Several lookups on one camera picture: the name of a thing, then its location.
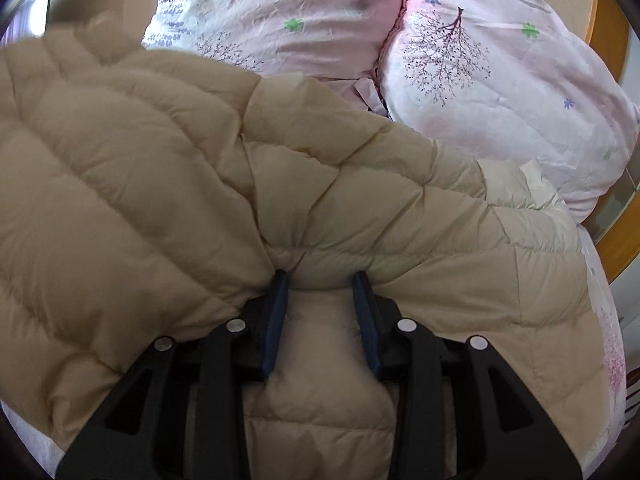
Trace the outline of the pink floral bed sheet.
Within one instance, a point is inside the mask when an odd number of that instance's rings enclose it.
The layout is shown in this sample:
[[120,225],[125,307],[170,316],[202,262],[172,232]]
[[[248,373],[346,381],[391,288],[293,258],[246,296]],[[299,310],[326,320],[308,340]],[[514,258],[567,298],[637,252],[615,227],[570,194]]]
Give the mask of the pink floral bed sheet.
[[[604,267],[598,255],[596,245],[583,226],[578,226],[578,235],[582,243],[582,254],[588,266],[588,294],[593,312],[597,315],[602,333],[604,348],[604,366],[608,374],[608,393],[610,400],[610,420],[604,433],[594,448],[589,452],[585,466],[584,477],[589,478],[611,453],[616,440],[624,426],[624,408],[626,401],[626,363],[622,331],[618,322],[614,298],[608,286]],[[25,449],[26,457],[23,463],[34,463],[36,474],[42,474],[43,479],[52,479],[58,463],[64,452],[42,432],[30,426],[15,413],[8,404],[1,402],[2,415],[8,420],[9,428],[6,434],[13,430],[16,434],[16,444]]]

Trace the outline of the wooden framed glass door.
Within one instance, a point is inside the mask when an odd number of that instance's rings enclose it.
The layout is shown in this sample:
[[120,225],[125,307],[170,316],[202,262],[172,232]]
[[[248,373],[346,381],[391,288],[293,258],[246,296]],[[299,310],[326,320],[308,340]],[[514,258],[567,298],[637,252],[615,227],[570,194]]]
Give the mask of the wooden framed glass door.
[[[639,38],[616,0],[593,0],[586,39],[612,76],[639,101]],[[606,279],[612,283],[639,255],[639,142],[631,148],[609,148],[607,170],[616,177],[585,220]]]

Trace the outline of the cream quilted down jacket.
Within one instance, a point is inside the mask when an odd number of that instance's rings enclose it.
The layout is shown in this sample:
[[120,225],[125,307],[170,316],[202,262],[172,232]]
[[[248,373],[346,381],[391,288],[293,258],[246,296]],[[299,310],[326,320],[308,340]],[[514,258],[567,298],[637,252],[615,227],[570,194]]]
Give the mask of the cream quilted down jacket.
[[395,396],[350,278],[435,334],[484,335],[582,466],[610,421],[574,218],[534,162],[479,160],[301,74],[146,50],[114,21],[1,51],[1,397],[67,448],[157,337],[292,278],[245,397],[258,479],[381,479]]

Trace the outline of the pink floral right pillow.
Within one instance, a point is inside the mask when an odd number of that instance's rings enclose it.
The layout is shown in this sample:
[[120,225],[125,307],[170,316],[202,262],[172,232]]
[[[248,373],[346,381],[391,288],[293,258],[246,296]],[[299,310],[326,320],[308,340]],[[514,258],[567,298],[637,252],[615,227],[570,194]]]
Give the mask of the pink floral right pillow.
[[639,109],[544,0],[405,0],[378,64],[396,122],[479,158],[538,162],[577,221]]

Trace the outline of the pink floral left pillow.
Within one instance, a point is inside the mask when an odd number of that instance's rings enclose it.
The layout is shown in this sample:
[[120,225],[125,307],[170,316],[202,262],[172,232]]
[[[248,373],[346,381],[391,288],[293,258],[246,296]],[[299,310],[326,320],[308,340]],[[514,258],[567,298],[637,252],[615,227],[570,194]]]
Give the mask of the pink floral left pillow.
[[403,1],[158,0],[143,44],[262,76],[303,73],[383,115],[375,71]]

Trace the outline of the pink floral pillow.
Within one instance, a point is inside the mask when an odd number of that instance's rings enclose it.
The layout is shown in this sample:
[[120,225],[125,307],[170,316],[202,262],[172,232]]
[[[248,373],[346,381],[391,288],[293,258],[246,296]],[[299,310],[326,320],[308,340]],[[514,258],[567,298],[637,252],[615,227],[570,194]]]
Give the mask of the pink floral pillow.
[[538,162],[577,221],[639,109],[544,0],[405,0],[378,64],[396,122],[479,158]]
[[262,76],[303,73],[383,115],[375,71],[403,1],[158,0],[143,44]]

